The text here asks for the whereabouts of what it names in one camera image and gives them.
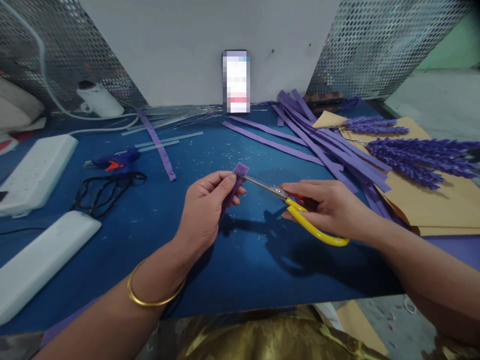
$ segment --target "power strip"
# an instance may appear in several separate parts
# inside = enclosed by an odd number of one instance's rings
[[[0,268],[0,325],[12,319],[100,229],[100,221],[69,211]]]
[[[78,140],[70,135],[45,137],[31,147],[0,186],[0,217],[21,218],[43,207],[59,182]]]

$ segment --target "green wall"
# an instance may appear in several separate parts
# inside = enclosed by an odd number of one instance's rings
[[[480,8],[476,6],[416,69],[466,69],[478,64],[480,64]]]

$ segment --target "hand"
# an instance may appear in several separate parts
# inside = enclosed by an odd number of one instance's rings
[[[185,205],[175,241],[199,255],[208,249],[219,233],[222,202],[234,188],[237,176],[231,171],[217,171],[194,182],[186,191]],[[240,186],[232,198],[240,205],[239,195],[247,191]]]
[[[347,239],[368,242],[375,238],[385,222],[337,180],[301,180],[280,186],[289,193],[304,196],[297,202],[309,212],[302,215],[317,229]],[[282,218],[294,220],[285,211]]]

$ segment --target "floor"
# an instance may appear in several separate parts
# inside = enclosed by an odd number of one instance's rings
[[[433,138],[478,141],[480,139],[480,72],[430,70],[414,72],[386,101],[399,116],[410,116]],[[436,330],[418,311],[408,312],[403,295],[357,300],[370,324],[394,360],[421,360],[434,348]],[[336,309],[345,302],[333,303]],[[137,359],[175,359],[178,338],[189,318],[161,321]],[[0,360],[27,359],[23,338],[0,338]]]

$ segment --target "black cable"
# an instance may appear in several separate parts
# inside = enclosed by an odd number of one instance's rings
[[[21,232],[21,231],[26,231],[26,230],[47,230],[47,228],[46,227],[26,227],[26,228],[18,229],[18,230],[0,232],[0,235],[13,234],[13,233]]]
[[[70,208],[70,211],[79,208],[83,210],[88,210],[88,214],[94,219],[104,217],[108,212],[110,212],[110,210],[112,210],[114,205],[122,197],[122,195],[125,194],[125,192],[130,188],[130,186],[135,185],[134,180],[145,181],[147,180],[147,175],[142,172],[132,171],[128,173],[126,177],[118,177],[116,175],[89,177],[88,179],[85,179],[78,188],[75,200]],[[89,205],[83,205],[82,200],[87,195],[90,184],[94,181],[104,181],[104,184],[97,191],[93,202]],[[99,204],[102,194],[104,193],[105,189],[108,188],[110,185],[113,185],[113,189],[110,195],[108,196],[107,200]],[[101,212],[100,214],[95,213],[95,210],[102,208],[106,205],[108,206],[103,212]]]

